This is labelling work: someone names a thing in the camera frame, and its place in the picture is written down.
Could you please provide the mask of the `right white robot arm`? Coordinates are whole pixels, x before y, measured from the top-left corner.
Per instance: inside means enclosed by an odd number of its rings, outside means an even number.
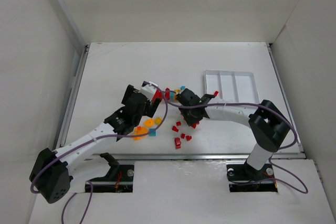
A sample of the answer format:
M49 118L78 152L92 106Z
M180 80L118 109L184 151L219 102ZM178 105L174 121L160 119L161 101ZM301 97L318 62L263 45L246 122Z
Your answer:
M189 89L176 95L181 104L179 110L189 126L202 119L227 121L251 129L256 144L249 154L245 166L260 171L274 153L281 149L292 125L269 100L262 103L229 103L213 94L197 96Z

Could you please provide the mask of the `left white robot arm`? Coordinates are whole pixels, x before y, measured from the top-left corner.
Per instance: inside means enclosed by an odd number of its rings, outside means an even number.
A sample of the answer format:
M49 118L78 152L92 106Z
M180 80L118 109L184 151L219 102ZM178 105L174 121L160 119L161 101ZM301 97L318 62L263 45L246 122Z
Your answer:
M122 107L94 130L66 146L53 151L46 148L38 154L29 176L30 191L41 194L53 204L76 184L114 172L119 164L108 153L102 153L101 161L86 160L129 137L142 117L152 118L163 96L162 91L151 82L144 82L140 89L129 85L121 102Z

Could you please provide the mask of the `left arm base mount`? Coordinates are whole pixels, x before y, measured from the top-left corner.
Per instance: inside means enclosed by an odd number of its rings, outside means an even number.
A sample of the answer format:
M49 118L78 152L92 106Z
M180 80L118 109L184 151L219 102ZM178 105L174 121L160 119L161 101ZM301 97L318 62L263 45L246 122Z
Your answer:
M98 161L105 161L109 169L104 175L89 179L93 193L132 193L134 162L118 161L109 153L99 155Z

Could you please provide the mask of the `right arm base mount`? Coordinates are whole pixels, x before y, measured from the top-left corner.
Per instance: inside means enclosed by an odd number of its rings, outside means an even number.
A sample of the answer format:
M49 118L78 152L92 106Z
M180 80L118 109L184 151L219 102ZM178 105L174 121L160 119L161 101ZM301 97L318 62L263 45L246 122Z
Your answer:
M278 192L270 164L265 164L261 170L255 170L248 164L228 164L226 169L231 193Z

